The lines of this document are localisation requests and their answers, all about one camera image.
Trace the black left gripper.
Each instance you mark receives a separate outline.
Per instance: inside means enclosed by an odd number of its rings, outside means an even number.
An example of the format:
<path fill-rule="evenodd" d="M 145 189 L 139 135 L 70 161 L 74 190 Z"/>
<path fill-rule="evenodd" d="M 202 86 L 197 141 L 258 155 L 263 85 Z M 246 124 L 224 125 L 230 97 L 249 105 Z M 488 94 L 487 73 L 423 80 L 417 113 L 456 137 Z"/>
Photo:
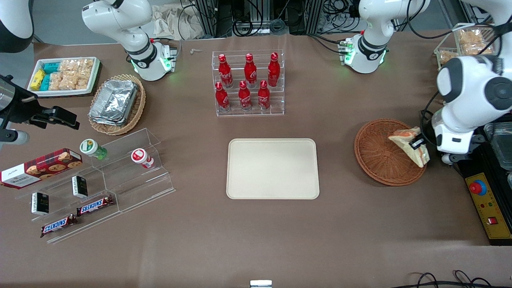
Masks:
<path fill-rule="evenodd" d="M 428 138 L 424 138 L 423 136 L 416 136 L 408 144 L 413 150 L 417 150 L 421 148 L 422 145 L 425 144 L 430 156 L 437 155 L 437 146 L 435 145 L 435 143 L 429 140 Z"/>

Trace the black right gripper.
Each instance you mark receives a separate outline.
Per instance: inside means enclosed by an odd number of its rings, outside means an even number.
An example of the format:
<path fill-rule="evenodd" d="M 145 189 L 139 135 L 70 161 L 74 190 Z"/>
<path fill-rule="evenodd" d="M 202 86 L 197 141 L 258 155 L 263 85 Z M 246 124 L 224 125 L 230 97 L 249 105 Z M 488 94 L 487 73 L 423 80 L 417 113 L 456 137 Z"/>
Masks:
<path fill-rule="evenodd" d="M 39 104 L 35 93 L 15 87 L 10 104 L 3 109 L 3 119 L 18 124 L 29 122 L 41 129 L 46 129 L 48 124 L 67 126 L 74 130 L 79 129 L 80 122 L 76 121 L 77 115 L 74 113 L 60 106 L 47 109 L 47 115 L 44 110 L 46 108 Z"/>

